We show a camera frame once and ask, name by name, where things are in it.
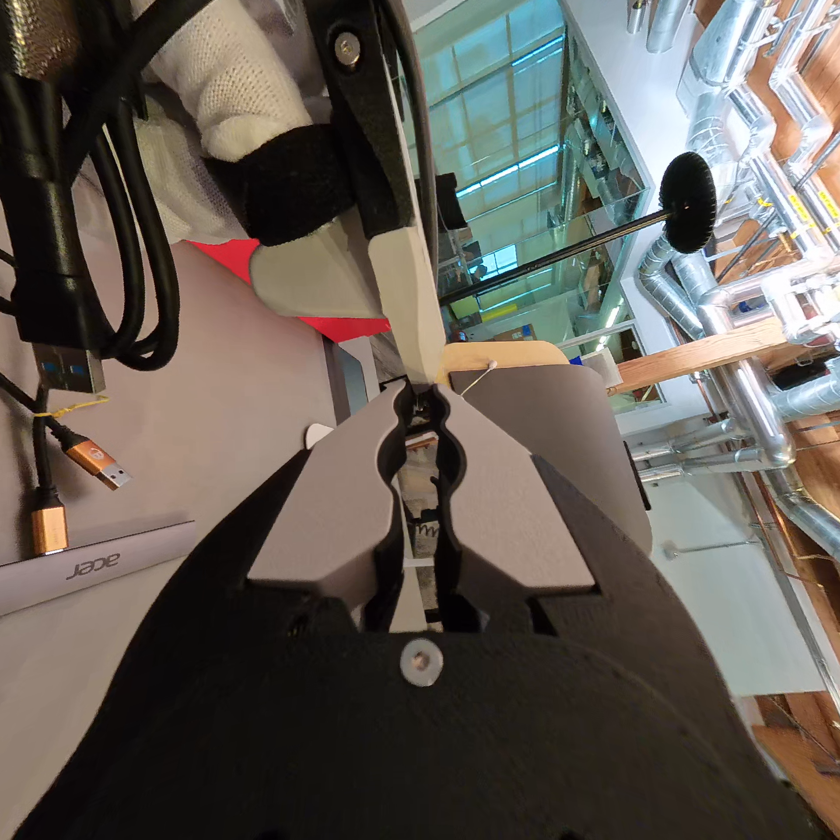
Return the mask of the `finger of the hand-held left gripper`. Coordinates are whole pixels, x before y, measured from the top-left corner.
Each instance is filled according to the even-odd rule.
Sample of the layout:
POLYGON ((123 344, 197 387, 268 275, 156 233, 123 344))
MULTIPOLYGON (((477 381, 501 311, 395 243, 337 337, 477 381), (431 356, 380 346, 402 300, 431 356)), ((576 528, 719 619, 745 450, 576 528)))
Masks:
POLYGON ((379 234, 368 253, 406 375, 414 385, 431 385, 446 336, 424 235, 416 225, 379 234))

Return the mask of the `red plastic bin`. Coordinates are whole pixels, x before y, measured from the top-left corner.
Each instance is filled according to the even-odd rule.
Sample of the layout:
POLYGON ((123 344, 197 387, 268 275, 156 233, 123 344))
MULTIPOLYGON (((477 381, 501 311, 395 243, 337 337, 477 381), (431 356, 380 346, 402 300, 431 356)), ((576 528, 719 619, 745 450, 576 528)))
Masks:
MULTIPOLYGON (((231 239, 220 245, 205 245, 190 241, 190 245, 230 270, 248 286, 252 286, 249 261, 258 244, 256 239, 231 239)), ((391 329, 391 324, 385 318, 298 317, 298 319, 336 343, 370 338, 389 332, 391 329)))

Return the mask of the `silver ventilation duct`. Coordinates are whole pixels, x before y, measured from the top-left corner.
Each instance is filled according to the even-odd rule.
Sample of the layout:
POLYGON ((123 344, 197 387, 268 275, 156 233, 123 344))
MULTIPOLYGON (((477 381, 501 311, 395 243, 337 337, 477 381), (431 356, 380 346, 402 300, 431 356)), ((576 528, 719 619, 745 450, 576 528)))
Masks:
MULTIPOLYGON (((826 206, 820 182, 795 185, 806 177, 816 145, 826 139, 823 111, 802 82, 797 62, 802 48, 826 16, 831 2, 808 2, 770 78, 771 89, 799 121, 804 139, 791 163, 782 167, 771 145, 776 123, 747 85, 777 2, 723 2, 696 42, 680 79, 677 96, 690 117, 687 150, 710 167, 715 182, 711 210, 718 220, 729 199, 745 197, 770 205, 766 220, 777 222, 794 241, 799 258, 784 266, 730 283, 719 283, 701 254, 702 245, 678 252, 660 235, 637 270, 639 285, 661 313, 690 338, 733 339, 757 324, 779 326, 782 342, 805 346, 832 340, 838 347, 838 236, 825 234, 837 223, 826 206)), ((673 439, 665 454, 677 475, 758 472, 783 514, 838 562, 838 516, 818 503, 794 469, 795 443, 788 422, 838 409, 838 358, 829 360, 819 381, 782 391, 747 350, 746 358, 716 367, 689 363, 689 371, 708 369, 722 388, 729 417, 673 439)))

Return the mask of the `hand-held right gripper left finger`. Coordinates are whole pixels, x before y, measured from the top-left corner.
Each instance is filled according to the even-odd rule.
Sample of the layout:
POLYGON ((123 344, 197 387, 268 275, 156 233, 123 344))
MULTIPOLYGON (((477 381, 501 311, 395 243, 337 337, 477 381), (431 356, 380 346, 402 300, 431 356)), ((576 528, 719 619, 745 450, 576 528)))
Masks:
POLYGON ((260 585, 341 600, 388 632, 403 587, 403 503, 412 387, 394 381, 308 451, 248 572, 260 585))

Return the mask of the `grey usb hub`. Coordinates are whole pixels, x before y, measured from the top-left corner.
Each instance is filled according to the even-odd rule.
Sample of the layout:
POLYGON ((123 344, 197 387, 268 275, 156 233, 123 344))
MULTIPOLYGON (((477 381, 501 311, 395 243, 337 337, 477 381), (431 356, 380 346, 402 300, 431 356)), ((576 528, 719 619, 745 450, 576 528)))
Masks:
POLYGON ((1 616, 180 560, 196 542, 194 520, 63 549, 1 567, 1 616))

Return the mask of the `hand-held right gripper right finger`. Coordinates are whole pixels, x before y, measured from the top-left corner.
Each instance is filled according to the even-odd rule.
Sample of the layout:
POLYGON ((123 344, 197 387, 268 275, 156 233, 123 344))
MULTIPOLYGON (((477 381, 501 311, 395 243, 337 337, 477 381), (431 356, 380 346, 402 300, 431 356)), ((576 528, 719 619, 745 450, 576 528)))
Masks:
POLYGON ((595 578, 531 453, 444 385, 437 431, 434 553, 447 633, 530 633, 539 599, 596 592, 595 578))

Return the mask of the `black pole with disc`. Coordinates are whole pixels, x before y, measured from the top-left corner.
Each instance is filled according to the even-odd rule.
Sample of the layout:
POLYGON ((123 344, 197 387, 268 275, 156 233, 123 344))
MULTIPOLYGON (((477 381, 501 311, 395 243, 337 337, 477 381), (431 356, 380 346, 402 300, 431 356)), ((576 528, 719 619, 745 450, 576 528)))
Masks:
POLYGON ((550 268, 585 251, 598 249, 658 224, 662 225, 666 243, 681 254, 695 253, 703 248, 711 237, 718 212, 717 189, 705 159, 690 151, 676 156, 664 173, 658 200, 660 208, 655 213, 583 239, 489 280, 450 291, 438 299, 438 305, 444 307, 488 293, 533 272, 550 268))

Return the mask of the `yellow twist tie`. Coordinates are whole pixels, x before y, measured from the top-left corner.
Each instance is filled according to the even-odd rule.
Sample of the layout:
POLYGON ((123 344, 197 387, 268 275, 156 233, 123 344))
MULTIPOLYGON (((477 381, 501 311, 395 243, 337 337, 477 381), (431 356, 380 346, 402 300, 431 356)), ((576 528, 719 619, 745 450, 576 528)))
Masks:
POLYGON ((110 400, 110 397, 107 396, 107 395, 96 395, 95 398, 92 399, 92 400, 89 400, 89 401, 86 401, 86 402, 73 403, 73 404, 70 404, 68 406, 63 406, 63 407, 61 407, 61 408, 59 408, 55 411, 52 411, 52 412, 36 412, 36 413, 33 413, 33 418, 43 418, 45 420, 55 419, 57 422, 59 422, 63 417, 67 416, 70 413, 73 413, 75 411, 79 411, 79 410, 81 410, 83 408, 87 408, 87 407, 99 406, 99 405, 108 403, 109 400, 110 400))

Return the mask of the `black sheet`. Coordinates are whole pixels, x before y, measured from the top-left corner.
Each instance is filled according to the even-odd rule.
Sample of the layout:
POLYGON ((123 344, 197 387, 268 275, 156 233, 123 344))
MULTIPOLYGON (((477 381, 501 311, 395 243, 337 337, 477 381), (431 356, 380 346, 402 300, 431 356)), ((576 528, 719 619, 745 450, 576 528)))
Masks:
POLYGON ((550 463, 650 556, 644 485, 597 373, 575 364, 498 366, 484 377, 455 371, 449 380, 456 393, 550 463))

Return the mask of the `person's left hand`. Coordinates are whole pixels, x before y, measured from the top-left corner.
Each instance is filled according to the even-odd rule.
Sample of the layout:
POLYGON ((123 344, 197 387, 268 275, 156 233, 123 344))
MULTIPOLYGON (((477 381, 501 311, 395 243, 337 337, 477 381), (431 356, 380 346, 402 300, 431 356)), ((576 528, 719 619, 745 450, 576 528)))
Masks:
POLYGON ((245 239, 207 159, 237 162, 289 130, 329 120, 302 2, 215 1, 143 71, 134 127, 170 244, 245 239))

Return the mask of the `dark desk mat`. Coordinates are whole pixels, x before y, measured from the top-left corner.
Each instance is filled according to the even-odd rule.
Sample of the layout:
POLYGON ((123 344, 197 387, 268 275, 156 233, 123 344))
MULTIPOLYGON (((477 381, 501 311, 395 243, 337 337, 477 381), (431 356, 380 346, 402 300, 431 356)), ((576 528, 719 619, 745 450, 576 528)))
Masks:
POLYGON ((329 389, 338 426, 381 393, 369 338, 335 342, 322 336, 329 389))

